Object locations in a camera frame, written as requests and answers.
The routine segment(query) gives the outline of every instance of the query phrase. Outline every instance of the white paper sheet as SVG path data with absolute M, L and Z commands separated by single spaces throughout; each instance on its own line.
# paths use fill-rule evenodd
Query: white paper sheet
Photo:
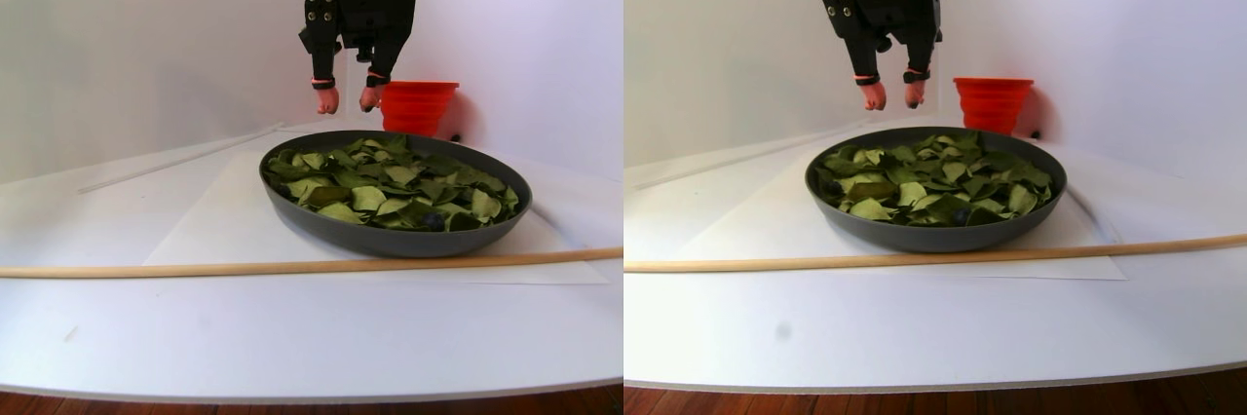
M 173 232 L 147 258 L 146 265 L 314 262 L 369 259 L 342 249 L 293 226 L 273 209 L 256 167 L 262 152 L 237 156 Z M 571 247 L 539 216 L 529 214 L 506 237 L 473 253 L 518 254 L 569 250 Z M 496 268 L 398 270 L 334 274 L 355 280 L 443 282 L 488 284 L 605 284 L 585 262 Z
M 823 148 L 803 155 L 762 189 L 685 244 L 681 260 L 803 258 L 893 254 L 827 223 L 806 189 L 809 161 Z M 1061 201 L 1033 232 L 998 249 L 1054 248 L 1104 244 L 1095 223 L 1072 199 Z M 828 269 L 839 274 L 922 274 L 959 277 L 1014 277 L 1126 280 L 1107 257 L 1018 260 L 979 264 L 932 264 L 885 268 Z

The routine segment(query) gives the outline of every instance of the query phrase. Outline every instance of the dark bowl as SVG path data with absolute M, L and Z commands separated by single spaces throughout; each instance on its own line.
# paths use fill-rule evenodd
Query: dark bowl
M 819 161 L 829 153 L 839 151 L 840 147 L 858 146 L 864 148 L 883 147 L 894 148 L 899 146 L 915 145 L 930 136 L 938 135 L 965 135 L 969 130 L 956 127 L 912 127 L 899 130 L 878 131 L 847 140 L 832 146 L 819 153 L 809 167 L 806 168 L 806 188 L 814 197 L 814 203 L 827 216 L 828 223 L 834 228 L 853 234 L 865 242 L 910 253 L 956 253 L 983 249 L 1011 241 L 1030 232 L 1047 218 L 1065 194 L 1067 181 L 1065 168 L 1055 157 L 1044 152 L 1024 140 L 1018 140 L 991 132 L 983 132 L 983 146 L 985 150 L 1013 153 L 1023 160 L 1030 161 L 1036 168 L 1042 169 L 1052 177 L 1052 198 L 1044 207 L 1031 213 L 1011 218 L 1004 222 L 990 223 L 975 227 L 908 227 L 890 223 L 868 221 L 857 216 L 842 212 L 835 206 L 828 204 L 818 197 L 818 172 Z
M 515 169 L 494 157 L 471 148 L 423 136 L 407 136 L 408 147 L 424 155 L 454 157 L 473 168 L 503 179 L 520 198 L 515 217 L 503 223 L 464 232 L 402 232 L 377 227 L 357 226 L 304 209 L 271 187 L 263 176 L 264 163 L 284 150 L 332 151 L 347 147 L 360 138 L 389 140 L 399 136 L 387 131 L 333 131 L 289 140 L 273 147 L 259 162 L 259 182 L 268 192 L 277 213 L 287 224 L 303 229 L 325 242 L 362 254 L 397 258 L 441 258 L 466 254 L 484 248 L 505 237 L 532 206 L 532 189 Z

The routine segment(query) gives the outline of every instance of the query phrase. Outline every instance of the red collapsible bowl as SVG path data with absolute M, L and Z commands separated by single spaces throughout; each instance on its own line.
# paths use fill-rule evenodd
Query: red collapsible bowl
M 459 82 L 392 81 L 382 91 L 387 131 L 433 137 Z
M 961 95 L 961 112 L 968 130 L 1013 135 L 1021 103 L 1033 80 L 1006 77 L 954 77 Z

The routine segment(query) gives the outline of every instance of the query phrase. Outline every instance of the wooden floor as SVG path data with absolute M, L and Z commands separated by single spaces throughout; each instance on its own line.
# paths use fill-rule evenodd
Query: wooden floor
M 1136 383 L 887 395 L 736 395 L 624 389 L 627 415 L 1247 415 L 1247 369 Z
M 515 398 L 374 405 L 122 404 L 0 393 L 0 415 L 620 415 L 624 386 Z
M 1247 369 L 1135 383 L 970 393 L 738 395 L 622 386 L 382 405 L 122 404 L 0 393 L 0 415 L 1247 415 Z

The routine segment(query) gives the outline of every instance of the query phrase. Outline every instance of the green leaf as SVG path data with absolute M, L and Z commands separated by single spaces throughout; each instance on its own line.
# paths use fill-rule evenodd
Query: green leaf
M 990 182 L 991 181 L 988 179 L 988 177 L 974 176 L 974 177 L 970 177 L 970 181 L 965 182 L 965 184 L 963 184 L 961 187 L 965 188 L 966 193 L 970 193 L 971 198 L 978 199 L 979 198 L 979 192 L 983 191 L 983 187 L 988 186 L 988 183 L 990 183 Z
M 503 203 L 498 202 L 498 199 L 491 198 L 489 194 L 485 194 L 484 191 L 473 189 L 471 194 L 473 214 L 475 214 L 478 218 L 481 217 L 494 218 L 500 212 L 503 212 Z
M 927 212 L 932 214 L 940 223 L 948 223 L 950 226 L 961 224 L 956 222 L 958 211 L 965 211 L 966 216 L 974 211 L 974 206 L 965 199 L 959 199 L 955 196 L 943 196 L 930 206 L 927 206 Z
M 883 204 L 873 198 L 865 198 L 853 204 L 853 207 L 849 208 L 849 214 L 868 221 L 890 221 L 892 214 L 895 213 L 895 211 L 897 209 L 883 207 Z
M 387 201 L 385 193 L 372 186 L 350 189 L 350 208 L 355 211 L 380 211 L 382 203 Z
M 877 165 L 879 165 L 879 161 L 880 161 L 882 157 L 883 157 L 883 150 L 879 150 L 879 148 L 868 150 L 868 151 L 858 151 L 857 153 L 853 155 L 853 162 L 854 163 L 869 163 L 869 165 L 877 166 Z
M 320 208 L 333 203 L 344 202 L 349 198 L 349 188 L 343 188 L 340 186 L 320 186 L 308 191 L 302 198 L 299 198 L 299 203 Z
M 379 186 L 377 188 L 380 189 L 383 193 L 387 193 L 387 194 L 415 196 L 414 191 L 395 188 L 395 187 L 392 187 L 392 186 Z
M 355 169 L 355 167 L 359 166 L 359 162 L 355 162 L 355 160 L 348 156 L 348 153 L 343 150 L 329 152 L 329 157 L 332 157 L 334 161 L 337 161 L 339 165 L 347 168 Z
M 425 167 L 430 173 L 439 177 L 450 176 L 458 172 L 460 167 L 463 167 L 463 165 L 459 163 L 459 161 L 439 155 L 431 155 L 429 157 L 424 157 L 424 160 L 420 161 L 420 166 Z
M 914 155 L 914 150 L 905 146 L 892 148 L 892 157 L 899 161 L 900 163 L 918 162 L 918 156 Z
M 388 174 L 390 177 L 390 179 L 393 179 L 395 183 L 399 183 L 402 186 L 405 186 L 407 183 L 410 183 L 412 179 L 415 179 L 416 176 L 418 176 L 415 173 L 415 171 L 413 171 L 413 169 L 410 169 L 408 167 L 400 167 L 400 166 L 388 166 L 388 167 L 384 168 L 384 171 L 385 171 L 385 174 Z
M 343 188 L 360 188 L 365 186 L 382 184 L 378 179 L 362 177 L 358 173 L 347 169 L 334 173 L 333 179 L 338 179 L 338 184 Z
M 466 189 L 468 188 L 446 187 L 445 189 L 441 191 L 441 196 L 438 196 L 438 198 L 434 199 L 435 201 L 434 204 L 444 204 L 451 202 L 460 194 L 463 194 Z
M 291 189 L 291 196 L 299 199 L 312 191 L 312 188 L 319 188 L 322 186 L 329 186 L 328 181 L 323 177 L 308 177 L 293 183 L 286 183 L 286 187 Z
M 905 184 L 922 181 L 922 178 L 919 178 L 918 174 L 914 174 L 913 171 L 910 171 L 904 166 L 888 168 L 888 179 L 890 179 L 895 184 Z
M 983 156 L 983 162 L 986 163 L 991 169 L 1003 172 L 1013 168 L 1021 160 L 1008 152 L 988 151 Z
M 440 214 L 441 211 L 438 211 L 433 206 L 425 204 L 423 202 L 413 202 L 398 209 L 398 214 L 402 216 L 403 219 L 407 221 L 407 223 L 410 223 L 412 226 L 423 226 L 424 214 L 429 213 Z
M 991 199 L 979 199 L 979 201 L 973 202 L 973 204 L 975 207 L 978 207 L 978 208 L 991 211 L 991 213 L 994 213 L 994 214 L 1000 214 L 1000 213 L 1005 212 L 1005 207 L 1004 206 L 1001 206 L 999 202 L 995 202 L 995 201 L 991 201 Z
M 857 202 L 863 198 L 887 199 L 897 193 L 897 186 L 889 182 L 883 183 L 855 183 L 853 189 L 845 194 L 849 201 Z
M 847 193 L 849 191 L 853 191 L 853 184 L 857 184 L 857 183 L 883 183 L 887 179 L 888 179 L 887 177 L 884 177 L 883 174 L 879 174 L 879 173 L 858 173 L 858 174 L 854 174 L 853 177 L 844 178 L 844 179 L 837 179 L 837 181 L 840 183 L 840 188 L 843 188 L 844 192 Z
M 914 206 L 923 197 L 927 197 L 927 189 L 922 183 L 900 183 L 900 206 Z
M 322 153 L 303 153 L 301 158 L 308 165 L 308 167 L 312 167 L 312 169 L 320 169 L 320 167 L 324 167 L 324 155 Z
M 924 181 L 924 182 L 920 182 L 920 183 L 923 184 L 924 188 L 930 189 L 930 191 L 956 191 L 958 189 L 955 186 L 949 186 L 949 184 L 938 183 L 938 182 L 933 182 L 933 181 Z
M 1025 216 L 1038 204 L 1039 198 L 1021 184 L 1014 184 L 1009 192 L 1009 211 Z
M 1024 162 L 1018 168 L 1021 169 L 1020 173 L 1018 173 L 1020 179 L 1033 183 L 1036 188 L 1046 187 L 1047 183 L 1052 182 L 1051 176 L 1044 173 L 1044 171 L 1039 168 L 1035 168 L 1035 166 L 1030 165 L 1029 162 Z
M 935 201 L 939 201 L 939 199 L 943 199 L 943 198 L 944 198 L 944 194 L 927 194 L 925 197 L 923 197 L 922 199 L 918 199 L 918 202 L 914 203 L 914 211 L 923 211 L 923 209 L 930 207 L 930 204 L 934 203 Z
M 827 167 L 827 171 L 838 178 L 848 178 L 862 171 L 860 165 L 839 157 L 827 157 L 823 160 L 823 167 Z
M 433 179 L 420 179 L 419 187 L 416 187 L 424 196 L 429 199 L 441 199 L 441 193 L 446 191 L 446 186 L 438 183 Z
M 444 204 L 435 204 L 435 206 L 433 206 L 433 208 L 444 212 L 446 216 L 453 216 L 453 214 L 468 214 L 468 216 L 471 216 L 473 214 L 471 211 L 464 209 L 459 204 L 454 204 L 454 203 L 450 203 L 450 202 L 444 203 Z
M 377 214 L 378 216 L 392 214 L 402 211 L 404 207 L 407 207 L 407 204 L 410 204 L 410 201 L 398 199 L 398 198 L 387 199 L 385 202 L 383 202 L 380 206 L 377 207 Z
M 449 228 L 450 232 L 473 231 L 480 228 L 481 224 L 484 223 L 474 218 L 470 213 L 455 213 L 446 221 L 446 228 Z
M 944 165 L 944 177 L 948 179 L 949 184 L 956 184 L 956 181 L 965 174 L 965 163 L 963 162 L 949 162 Z
M 464 167 L 463 169 L 460 169 L 456 173 L 455 181 L 464 186 L 473 186 L 473 187 L 484 186 L 495 193 L 506 189 L 506 184 L 503 183 L 503 179 L 494 178 L 489 173 L 481 172 L 471 167 Z
M 385 143 L 385 151 L 388 151 L 394 156 L 412 152 L 409 148 L 407 148 L 407 136 L 403 135 L 397 135 L 393 138 L 388 140 L 388 142 Z
M 515 189 L 506 188 L 506 192 L 503 193 L 503 206 L 506 206 L 506 208 L 514 211 L 515 207 L 519 204 L 520 204 L 520 194 L 516 194 Z
M 1005 218 L 998 216 L 993 211 L 988 209 L 974 209 L 970 212 L 970 218 L 966 221 L 966 227 L 985 226 L 989 223 L 1004 222 Z
M 322 207 L 319 211 L 317 211 L 317 213 L 320 216 L 335 218 L 338 221 L 353 223 L 357 226 L 364 224 L 364 221 L 359 219 L 359 216 L 355 214 L 355 211 L 352 211 L 349 207 L 347 207 L 347 204 L 343 204 L 340 202 L 334 202 L 332 204 Z
M 360 176 L 382 179 L 382 176 L 385 174 L 385 167 L 380 163 L 362 165 L 359 166 L 358 172 Z
M 268 171 L 277 174 L 286 182 L 294 182 L 312 176 L 312 171 L 304 168 L 297 168 L 293 165 L 278 161 L 276 158 L 268 161 Z

